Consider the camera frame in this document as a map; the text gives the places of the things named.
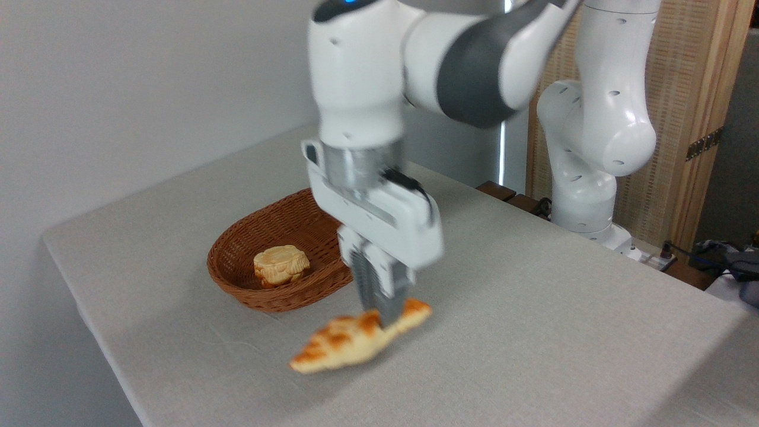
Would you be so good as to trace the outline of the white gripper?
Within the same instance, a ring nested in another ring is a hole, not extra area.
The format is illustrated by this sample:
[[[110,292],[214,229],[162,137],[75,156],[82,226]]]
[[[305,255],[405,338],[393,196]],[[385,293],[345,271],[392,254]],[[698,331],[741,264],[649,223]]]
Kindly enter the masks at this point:
[[[429,195],[385,181],[360,197],[326,178],[326,146],[301,142],[315,202],[344,226],[338,229],[342,260],[350,268],[364,311],[377,309],[382,328],[402,314],[414,273],[444,254],[439,208]],[[366,250],[371,243],[372,264]]]

